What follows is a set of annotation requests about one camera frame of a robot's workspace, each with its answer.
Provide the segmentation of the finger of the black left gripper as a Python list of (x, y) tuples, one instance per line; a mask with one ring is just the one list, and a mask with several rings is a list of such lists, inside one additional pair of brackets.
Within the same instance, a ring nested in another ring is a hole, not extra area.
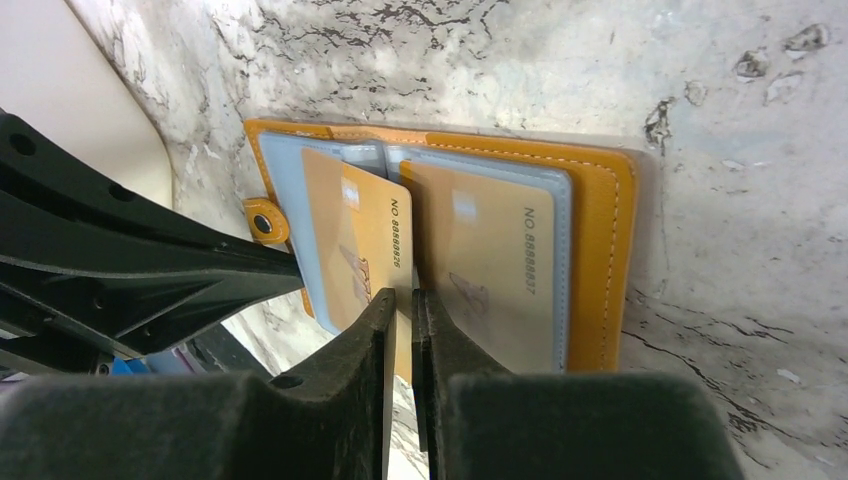
[(1, 116), (1, 365), (93, 373), (300, 289), (287, 253), (123, 187)]

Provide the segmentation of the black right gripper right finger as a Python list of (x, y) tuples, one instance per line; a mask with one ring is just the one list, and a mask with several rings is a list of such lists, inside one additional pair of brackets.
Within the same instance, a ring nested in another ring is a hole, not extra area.
[(419, 444), (434, 479), (740, 479), (718, 414), (663, 374), (517, 374), (412, 295)]

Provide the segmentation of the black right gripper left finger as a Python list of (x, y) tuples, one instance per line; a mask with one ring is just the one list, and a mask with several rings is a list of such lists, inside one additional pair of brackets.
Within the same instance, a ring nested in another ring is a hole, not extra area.
[(396, 294), (276, 378), (43, 376), (1, 397), (5, 479), (382, 479)]

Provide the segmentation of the gold credit card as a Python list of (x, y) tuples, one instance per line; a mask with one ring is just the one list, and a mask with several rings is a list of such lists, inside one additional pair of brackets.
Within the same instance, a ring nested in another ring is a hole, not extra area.
[(412, 379), (411, 195), (385, 178), (313, 148), (301, 152), (327, 319), (343, 331), (379, 290), (395, 290), (395, 374)]
[(535, 186), (404, 160), (422, 287), (472, 340), (518, 373), (553, 372), (555, 204)]

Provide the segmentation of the yellow leather card holder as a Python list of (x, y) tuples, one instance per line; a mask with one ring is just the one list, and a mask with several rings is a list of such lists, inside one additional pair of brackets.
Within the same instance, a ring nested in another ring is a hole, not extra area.
[(322, 141), (383, 140), (568, 173), (575, 188), (575, 230), (566, 369), (569, 372), (617, 369), (638, 205), (638, 171), (632, 155), (621, 149), (574, 143), (375, 125), (248, 119), (244, 127), (272, 201), (278, 201), (279, 195), (271, 183), (270, 162), (259, 151), (262, 133), (293, 134)]

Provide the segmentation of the white oval plastic tray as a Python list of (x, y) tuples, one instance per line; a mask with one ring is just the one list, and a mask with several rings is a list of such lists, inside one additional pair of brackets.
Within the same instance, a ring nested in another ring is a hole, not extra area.
[(127, 189), (171, 207), (161, 137), (65, 2), (2, 2), (1, 108)]

